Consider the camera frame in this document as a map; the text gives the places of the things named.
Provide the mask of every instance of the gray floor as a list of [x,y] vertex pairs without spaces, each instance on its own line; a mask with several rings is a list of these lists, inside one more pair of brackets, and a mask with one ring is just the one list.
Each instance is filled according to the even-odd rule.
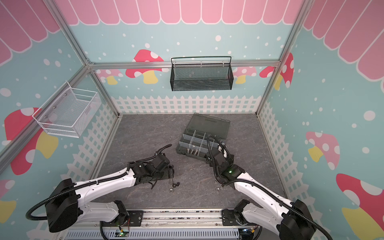
[[[213,168],[200,160],[176,153],[176,146],[192,115],[154,114],[124,115],[112,141],[99,176],[121,170],[128,161],[150,157],[166,144],[173,144],[163,152],[174,165],[174,182],[180,182],[174,193],[169,192],[168,180],[158,181],[151,190],[150,184],[121,189],[104,195],[96,202],[121,200],[126,208],[233,208],[246,195],[214,182]],[[283,195],[257,118],[254,114],[221,114],[219,118],[231,121],[227,146],[235,155],[235,164],[245,169],[261,184]]]

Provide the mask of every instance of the mushroom illustration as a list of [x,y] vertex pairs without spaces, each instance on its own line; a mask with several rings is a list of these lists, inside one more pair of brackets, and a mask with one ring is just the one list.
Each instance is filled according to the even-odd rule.
[[[3,145],[12,141],[17,134],[33,119],[32,114],[38,108],[23,108],[9,114],[4,120],[6,141]],[[21,175],[26,173],[32,166],[36,149],[39,150],[45,158],[50,158],[57,146],[59,139],[48,135],[43,129],[39,131],[29,140],[20,153],[12,160],[11,169],[14,174]]]
[[[0,180],[0,199],[15,184],[14,180]],[[0,201],[0,223],[5,223],[16,208],[16,201]]]
[[329,168],[334,170],[340,160],[340,147],[335,136],[320,132],[307,132],[306,138],[314,145],[313,148],[308,149],[312,160],[318,162],[324,155]]
[[116,85],[118,83],[114,76],[123,76],[123,74],[118,69],[99,69],[96,71],[96,73],[103,83],[105,82],[105,79],[107,79],[107,83],[109,85]]
[[[291,86],[292,78],[293,78],[293,70],[294,70],[293,67],[294,67],[293,55],[292,53],[289,53],[287,61],[285,62],[283,69],[281,70],[279,76],[277,77],[277,80],[274,85],[277,91],[280,90],[280,83],[283,79],[285,82],[285,86],[287,88]],[[273,72],[273,67],[268,66],[260,72],[260,77],[262,78],[269,77],[272,75],[272,72]]]
[[[140,51],[137,52],[135,58],[133,59],[132,62],[164,62],[164,60],[159,57],[156,53],[146,50],[146,49],[141,49]],[[155,76],[154,71],[160,71],[160,72],[168,72],[168,68],[156,68],[156,69],[127,69],[125,72],[125,75],[129,78],[136,78],[143,74],[144,76],[144,83],[145,84],[155,84],[159,80]]]
[[384,191],[346,174],[336,175],[336,183],[352,204],[358,206],[341,209],[356,236],[361,240],[384,237]]
[[235,68],[233,71],[233,75],[237,77],[236,84],[243,84],[245,83],[245,76],[256,76],[256,68],[255,67],[238,67]]

